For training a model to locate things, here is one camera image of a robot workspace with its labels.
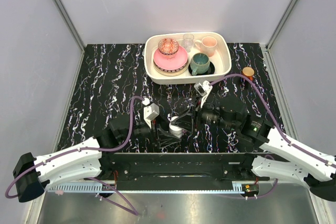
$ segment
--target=mug handle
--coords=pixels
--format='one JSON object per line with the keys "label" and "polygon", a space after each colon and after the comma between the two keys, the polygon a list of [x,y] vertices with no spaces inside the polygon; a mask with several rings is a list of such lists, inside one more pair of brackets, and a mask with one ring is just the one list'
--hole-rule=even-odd
{"label": "mug handle", "polygon": [[202,42],[199,39],[195,41],[195,46],[198,48],[198,50],[201,49],[201,44]]}
{"label": "mug handle", "polygon": [[197,69],[198,69],[198,67],[196,67],[196,68],[193,69],[193,71],[191,73],[192,76],[197,75]]}

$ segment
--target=clear glass cup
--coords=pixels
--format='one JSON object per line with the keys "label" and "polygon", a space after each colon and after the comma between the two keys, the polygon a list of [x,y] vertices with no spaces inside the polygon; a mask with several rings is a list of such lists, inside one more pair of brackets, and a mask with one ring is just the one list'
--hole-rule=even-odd
{"label": "clear glass cup", "polygon": [[183,35],[182,47],[187,51],[190,52],[194,45],[194,35],[192,34],[185,34]]}

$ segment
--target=white plastic tub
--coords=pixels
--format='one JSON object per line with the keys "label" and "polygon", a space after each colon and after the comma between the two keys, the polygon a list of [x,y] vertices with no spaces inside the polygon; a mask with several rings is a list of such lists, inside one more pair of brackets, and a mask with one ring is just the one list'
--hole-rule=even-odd
{"label": "white plastic tub", "polygon": [[[229,53],[229,49],[226,45],[226,42],[224,38],[219,35],[218,33],[200,33],[195,32],[191,33],[195,36],[195,40],[202,40],[205,36],[212,36],[216,38],[218,44],[215,54],[210,57],[210,61],[215,66],[215,73],[209,74],[206,76],[192,76],[188,70],[186,70],[184,73],[168,77],[160,74],[156,71],[153,65],[153,55],[154,52],[157,50],[157,44],[159,41],[163,38],[173,38],[178,41],[178,43],[181,45],[183,40],[183,35],[185,33],[180,34],[163,34],[163,35],[156,35],[151,38],[149,38],[146,42],[145,49],[143,52],[144,55],[144,61],[145,61],[145,69],[148,76],[157,84],[186,84],[186,83],[196,83],[200,80],[208,80],[208,81],[214,81],[219,79],[221,76],[226,75],[231,70],[231,56]],[[191,58],[198,53],[199,50],[194,46],[191,50],[191,52],[188,53],[189,62]]]}

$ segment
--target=white wall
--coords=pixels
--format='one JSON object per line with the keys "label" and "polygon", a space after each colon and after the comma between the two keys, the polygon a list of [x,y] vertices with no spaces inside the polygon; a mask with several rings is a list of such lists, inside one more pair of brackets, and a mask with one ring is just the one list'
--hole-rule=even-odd
{"label": "white wall", "polygon": [[157,34],[216,31],[267,43],[290,0],[62,0],[84,43],[136,43]]}
{"label": "white wall", "polygon": [[5,189],[22,154],[52,151],[80,50],[52,0],[0,0],[0,10],[0,222],[17,224],[29,204]]}
{"label": "white wall", "polygon": [[[336,155],[336,1],[300,0],[271,49],[300,141]],[[336,204],[331,204],[336,220]]]}

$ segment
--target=wooden lid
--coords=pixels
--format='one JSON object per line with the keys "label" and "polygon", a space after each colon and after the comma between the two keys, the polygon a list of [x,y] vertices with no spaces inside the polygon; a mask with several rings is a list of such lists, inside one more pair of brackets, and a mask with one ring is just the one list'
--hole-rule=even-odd
{"label": "wooden lid", "polygon": [[246,77],[252,77],[254,75],[253,68],[250,67],[243,68],[243,75],[245,75]]}

